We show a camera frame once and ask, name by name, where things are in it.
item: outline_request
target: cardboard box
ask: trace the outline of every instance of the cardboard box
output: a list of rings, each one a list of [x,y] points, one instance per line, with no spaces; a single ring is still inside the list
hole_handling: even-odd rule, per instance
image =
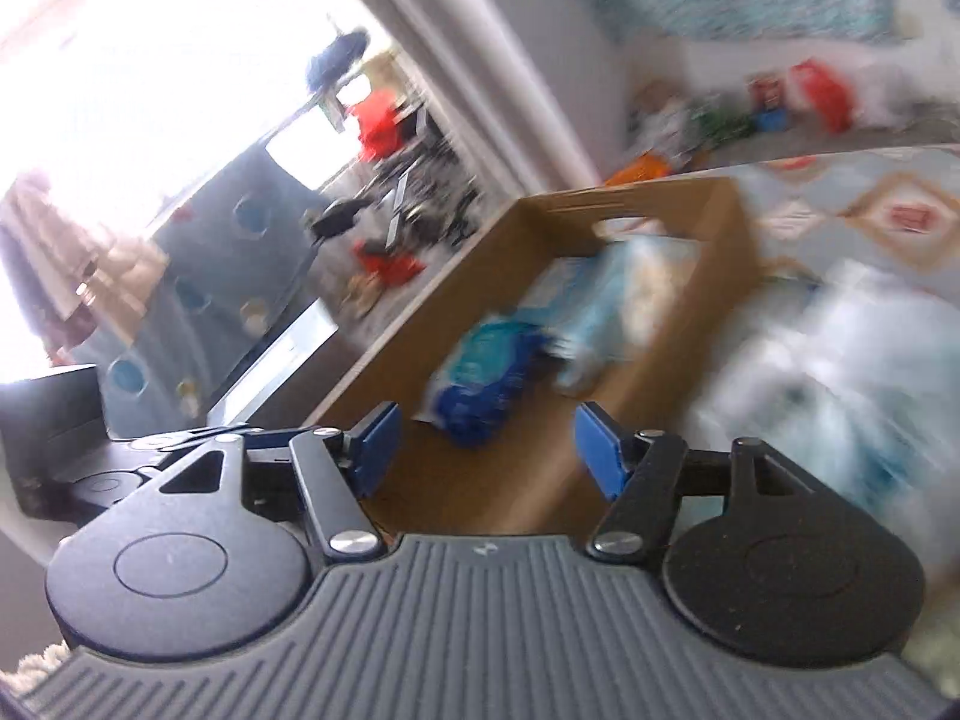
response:
[[[430,374],[475,322],[510,311],[555,257],[603,247],[592,225],[643,215],[703,243],[688,286],[640,357],[613,365],[592,399],[635,429],[670,423],[697,386],[720,322],[760,282],[760,263],[736,183],[700,178],[522,199],[476,236],[408,307],[311,415],[346,426],[381,400],[407,416],[400,454],[368,514],[390,533],[592,531],[605,502],[573,448],[579,401],[531,381],[503,430],[459,449],[410,419]]]

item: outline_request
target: blue circle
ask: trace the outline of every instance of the blue circle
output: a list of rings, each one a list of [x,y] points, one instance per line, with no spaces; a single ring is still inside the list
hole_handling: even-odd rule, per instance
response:
[[[174,292],[181,305],[191,314],[198,314],[210,305],[210,296],[205,295],[192,283],[179,276],[174,281]]]
[[[135,362],[131,362],[130,360],[124,360],[123,358],[113,361],[113,364],[110,366],[109,376],[113,384],[116,384],[123,392],[131,395],[140,394],[147,386],[147,380],[144,378],[143,371],[140,370],[139,365],[136,365]]]
[[[245,194],[233,209],[240,229],[260,237],[270,226],[270,207],[262,199]]]

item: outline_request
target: silver screw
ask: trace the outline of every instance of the silver screw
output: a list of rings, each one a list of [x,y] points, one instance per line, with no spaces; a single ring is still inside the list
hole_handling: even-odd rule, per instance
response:
[[[330,539],[330,547],[344,555],[366,555],[380,546],[380,539],[370,531],[342,531]]]
[[[643,538],[627,531],[600,533],[593,541],[593,549],[604,555],[632,555],[643,548]]]

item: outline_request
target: blue package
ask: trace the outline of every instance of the blue package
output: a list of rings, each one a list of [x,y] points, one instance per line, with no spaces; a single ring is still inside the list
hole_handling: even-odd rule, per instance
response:
[[[444,430],[456,445],[479,446],[507,418],[546,337],[529,322],[478,322],[430,377],[416,419]]]

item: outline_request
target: gray ribbed surface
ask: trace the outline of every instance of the gray ribbed surface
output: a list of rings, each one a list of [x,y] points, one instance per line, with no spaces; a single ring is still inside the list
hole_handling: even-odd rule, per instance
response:
[[[64,720],[901,720],[946,705],[892,656],[826,672],[741,661],[642,572],[553,536],[407,536],[330,570],[295,621],[230,658],[150,669],[83,652],[26,703]]]

